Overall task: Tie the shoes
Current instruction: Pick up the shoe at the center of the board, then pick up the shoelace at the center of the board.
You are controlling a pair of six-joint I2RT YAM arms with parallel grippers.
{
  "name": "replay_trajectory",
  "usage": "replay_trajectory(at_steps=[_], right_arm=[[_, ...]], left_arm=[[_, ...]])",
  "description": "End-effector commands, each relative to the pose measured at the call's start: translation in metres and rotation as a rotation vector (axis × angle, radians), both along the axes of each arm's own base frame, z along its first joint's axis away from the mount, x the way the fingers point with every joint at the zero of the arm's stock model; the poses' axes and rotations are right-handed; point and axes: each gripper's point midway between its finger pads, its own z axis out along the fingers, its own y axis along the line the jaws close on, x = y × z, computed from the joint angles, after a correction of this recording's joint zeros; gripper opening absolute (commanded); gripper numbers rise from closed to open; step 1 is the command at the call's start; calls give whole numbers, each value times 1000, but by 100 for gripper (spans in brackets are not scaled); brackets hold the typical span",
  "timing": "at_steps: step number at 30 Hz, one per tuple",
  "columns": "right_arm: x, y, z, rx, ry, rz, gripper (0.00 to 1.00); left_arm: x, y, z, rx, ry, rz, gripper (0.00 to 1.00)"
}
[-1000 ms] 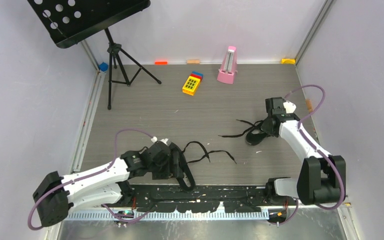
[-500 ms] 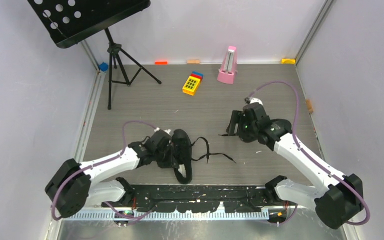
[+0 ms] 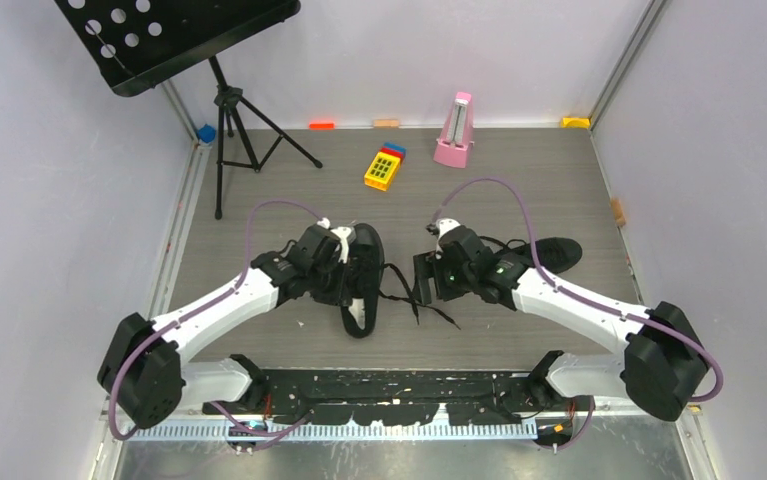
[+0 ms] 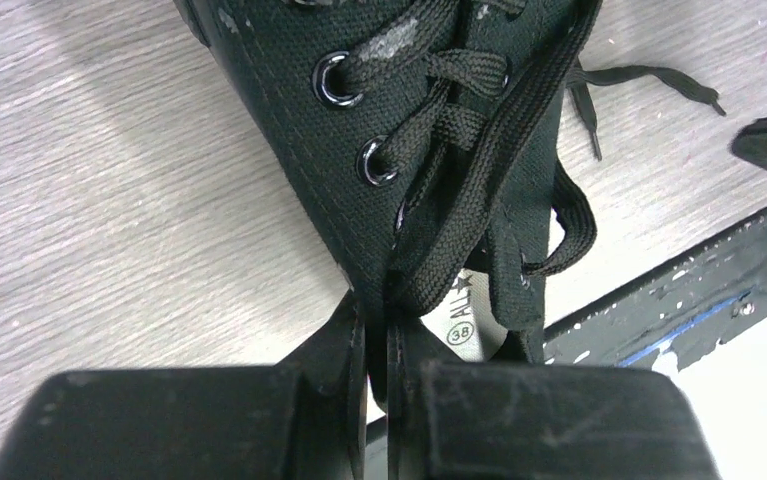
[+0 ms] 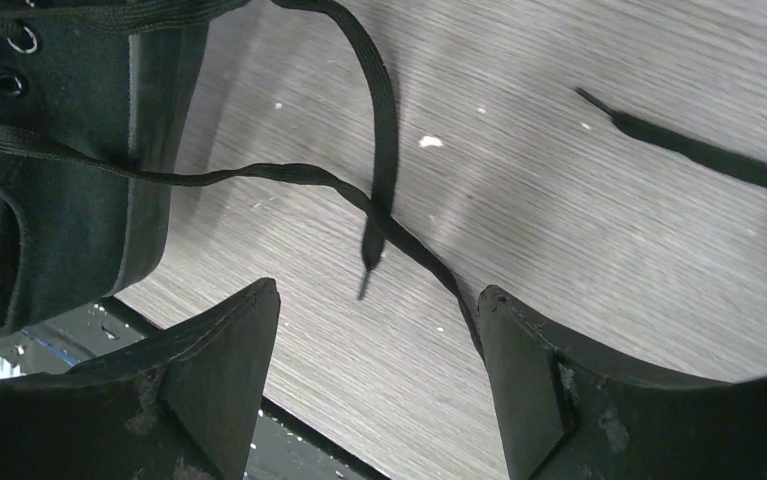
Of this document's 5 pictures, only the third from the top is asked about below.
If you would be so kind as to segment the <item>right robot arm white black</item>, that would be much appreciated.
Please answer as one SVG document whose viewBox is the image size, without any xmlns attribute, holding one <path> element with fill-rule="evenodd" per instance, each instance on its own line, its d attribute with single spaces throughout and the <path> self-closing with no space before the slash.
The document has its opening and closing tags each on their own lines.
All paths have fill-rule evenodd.
<svg viewBox="0 0 767 480">
<path fill-rule="evenodd" d="M 631 401 L 674 422 L 716 367 L 685 313 L 662 301 L 634 305 L 597 294 L 513 252 L 494 252 L 472 229 L 443 218 L 431 225 L 433 250 L 413 257 L 414 295 L 423 304 L 474 294 L 488 304 L 536 315 L 607 349 L 605 355 L 545 354 L 526 384 L 533 403 L 555 410 L 575 397 Z"/>
</svg>

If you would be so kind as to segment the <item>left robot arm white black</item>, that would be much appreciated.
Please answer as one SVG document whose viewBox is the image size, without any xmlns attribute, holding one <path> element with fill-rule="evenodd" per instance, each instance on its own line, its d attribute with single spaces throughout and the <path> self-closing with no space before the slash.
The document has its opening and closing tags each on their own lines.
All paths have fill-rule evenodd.
<svg viewBox="0 0 767 480">
<path fill-rule="evenodd" d="M 239 357 L 197 362 L 203 349 L 243 322 L 305 295 L 326 304 L 346 301 L 341 276 L 356 242 L 354 228 L 308 227 L 287 253 L 269 251 L 228 283 L 177 310 L 122 319 L 97 380 L 109 412 L 124 412 L 134 429 L 152 428 L 178 410 L 230 403 L 243 414 L 266 398 L 249 362 Z"/>
</svg>

